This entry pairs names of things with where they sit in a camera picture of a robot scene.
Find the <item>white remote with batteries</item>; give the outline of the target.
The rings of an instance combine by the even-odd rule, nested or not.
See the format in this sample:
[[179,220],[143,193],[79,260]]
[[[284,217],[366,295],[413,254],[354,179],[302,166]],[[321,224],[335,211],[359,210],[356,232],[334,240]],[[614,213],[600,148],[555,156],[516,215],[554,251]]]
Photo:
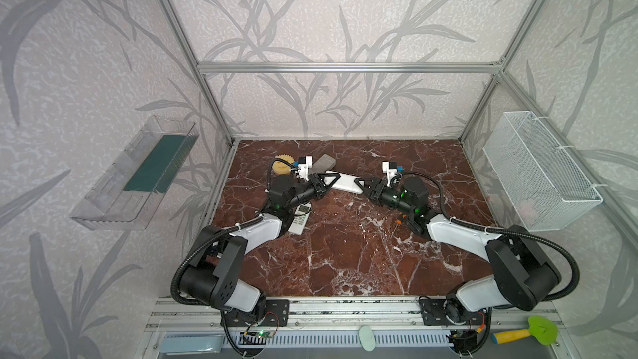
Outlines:
[[362,194],[362,189],[355,185],[355,176],[341,174],[341,178],[333,189],[351,194]]

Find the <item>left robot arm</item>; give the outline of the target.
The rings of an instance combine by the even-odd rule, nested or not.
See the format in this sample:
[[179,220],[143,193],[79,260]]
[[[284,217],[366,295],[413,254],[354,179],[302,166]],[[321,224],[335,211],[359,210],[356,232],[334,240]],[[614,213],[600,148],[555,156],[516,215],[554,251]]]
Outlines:
[[247,253],[289,231],[297,207],[322,199],[341,179],[338,173],[310,174],[305,182],[276,177],[255,218],[227,228],[207,226],[199,233],[170,282],[172,299],[220,312],[237,311],[259,320],[266,313],[262,290],[240,279]]

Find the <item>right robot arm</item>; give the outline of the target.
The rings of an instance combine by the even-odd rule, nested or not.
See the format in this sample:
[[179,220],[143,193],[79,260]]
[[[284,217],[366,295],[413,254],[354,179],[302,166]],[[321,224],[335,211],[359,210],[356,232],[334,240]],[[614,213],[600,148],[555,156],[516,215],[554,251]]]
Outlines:
[[423,238],[474,254],[490,265],[491,274],[460,284],[447,296],[449,307],[477,312],[491,307],[531,311],[540,302],[562,299],[578,286],[578,262],[562,246],[514,225],[483,226],[449,214],[439,181],[439,207],[429,205],[430,176],[410,172],[400,189],[381,178],[356,178],[355,185],[372,203],[405,215],[410,231]]

